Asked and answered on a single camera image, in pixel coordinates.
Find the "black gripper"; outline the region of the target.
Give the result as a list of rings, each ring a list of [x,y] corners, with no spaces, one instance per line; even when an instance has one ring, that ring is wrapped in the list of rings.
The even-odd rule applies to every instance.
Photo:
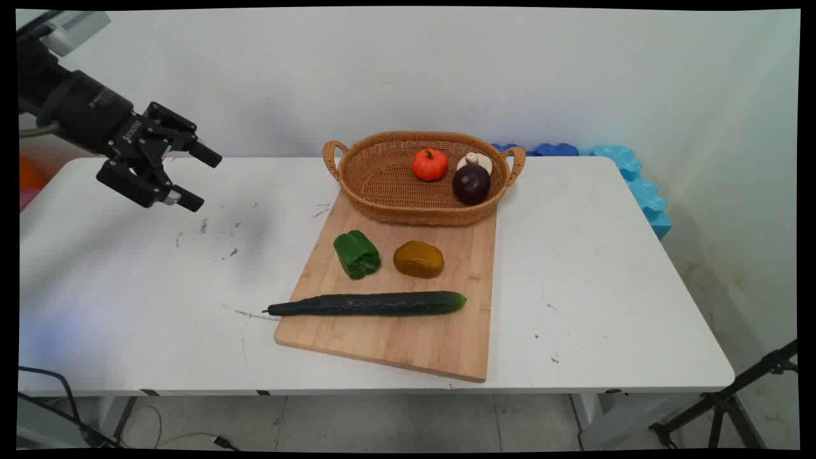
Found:
[[[196,124],[173,110],[151,102],[147,120],[116,91],[82,71],[43,70],[37,76],[37,126],[52,128],[67,142],[108,159],[96,175],[108,188],[141,207],[178,205],[197,212],[204,198],[175,185],[158,164],[171,151],[187,152],[216,168],[222,156],[196,134]]]

